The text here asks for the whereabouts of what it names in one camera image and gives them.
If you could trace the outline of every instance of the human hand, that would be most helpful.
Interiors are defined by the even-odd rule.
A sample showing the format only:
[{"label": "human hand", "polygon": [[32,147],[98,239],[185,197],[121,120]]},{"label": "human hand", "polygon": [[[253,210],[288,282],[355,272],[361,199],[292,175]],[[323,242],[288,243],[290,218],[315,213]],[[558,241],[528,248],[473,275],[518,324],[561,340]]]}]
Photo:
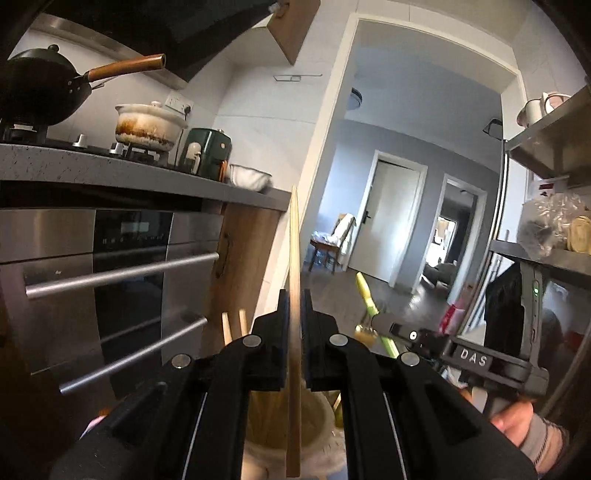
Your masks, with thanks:
[{"label": "human hand", "polygon": [[520,400],[491,418],[491,423],[498,428],[517,447],[519,447],[530,429],[534,417],[534,406],[530,401]]}]

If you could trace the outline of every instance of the stainless steel oven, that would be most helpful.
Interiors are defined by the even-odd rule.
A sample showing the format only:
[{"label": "stainless steel oven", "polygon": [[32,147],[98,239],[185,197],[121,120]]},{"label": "stainless steel oven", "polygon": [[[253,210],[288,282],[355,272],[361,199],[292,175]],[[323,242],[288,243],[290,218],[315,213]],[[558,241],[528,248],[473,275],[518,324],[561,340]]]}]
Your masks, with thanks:
[{"label": "stainless steel oven", "polygon": [[0,210],[0,288],[33,377],[72,434],[177,353],[199,356],[222,217],[155,210]]}]

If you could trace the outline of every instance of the gas stove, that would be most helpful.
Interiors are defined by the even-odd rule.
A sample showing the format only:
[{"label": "gas stove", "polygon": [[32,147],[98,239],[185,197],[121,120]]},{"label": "gas stove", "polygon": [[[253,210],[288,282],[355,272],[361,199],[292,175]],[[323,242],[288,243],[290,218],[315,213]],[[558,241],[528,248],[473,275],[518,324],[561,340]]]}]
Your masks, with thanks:
[{"label": "gas stove", "polygon": [[143,163],[154,167],[181,171],[179,168],[175,168],[174,165],[168,164],[168,152],[150,151],[145,147],[139,147],[137,145],[114,143],[110,148],[103,148],[85,144],[82,146],[80,145],[80,142],[74,142],[72,144],[54,138],[43,138],[41,139],[42,141],[39,140],[40,137],[35,130],[11,128],[5,131],[4,139],[1,140],[0,143],[31,145],[57,150],[84,152],[92,155],[99,155],[101,157],[119,158],[121,160]]}]

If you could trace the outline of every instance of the chair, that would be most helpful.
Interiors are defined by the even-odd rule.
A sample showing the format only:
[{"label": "chair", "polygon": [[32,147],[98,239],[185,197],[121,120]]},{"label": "chair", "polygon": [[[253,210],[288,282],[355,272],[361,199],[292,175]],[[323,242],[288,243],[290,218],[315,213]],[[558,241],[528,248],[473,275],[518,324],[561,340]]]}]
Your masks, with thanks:
[{"label": "chair", "polygon": [[[349,218],[345,220],[347,224],[341,225],[341,221],[349,215]],[[308,267],[308,272],[312,271],[312,267],[314,266],[314,260],[316,259],[316,254],[318,250],[326,252],[326,257],[324,258],[324,266],[326,267],[326,263],[329,259],[329,254],[335,255],[335,261],[333,262],[333,269],[332,274],[335,274],[336,264],[339,260],[339,254],[341,248],[343,248],[343,243],[345,239],[348,237],[351,229],[355,225],[355,217],[347,214],[347,213],[340,213],[337,221],[335,223],[335,227],[330,235],[320,234],[322,238],[319,236],[313,235],[310,239],[310,245],[314,247],[314,254],[312,255],[312,260],[310,260],[310,266]]]}]

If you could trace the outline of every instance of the pot lid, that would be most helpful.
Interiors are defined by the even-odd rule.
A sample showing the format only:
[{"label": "pot lid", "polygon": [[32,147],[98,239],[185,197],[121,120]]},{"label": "pot lid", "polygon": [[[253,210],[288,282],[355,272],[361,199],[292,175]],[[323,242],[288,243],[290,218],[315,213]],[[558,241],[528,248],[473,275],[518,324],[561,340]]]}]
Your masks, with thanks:
[{"label": "pot lid", "polygon": [[161,102],[151,102],[150,105],[144,105],[143,103],[123,103],[121,105],[115,105],[115,110],[119,114],[143,113],[144,115],[154,115],[168,120],[181,128],[187,128],[187,121],[182,116],[162,108]]},{"label": "pot lid", "polygon": [[8,61],[16,59],[40,59],[57,63],[76,73],[74,65],[72,65],[70,60],[65,58],[61,53],[58,53],[59,51],[60,47],[55,44],[49,45],[47,48],[31,48],[29,50],[24,50],[20,53],[17,53]]}]

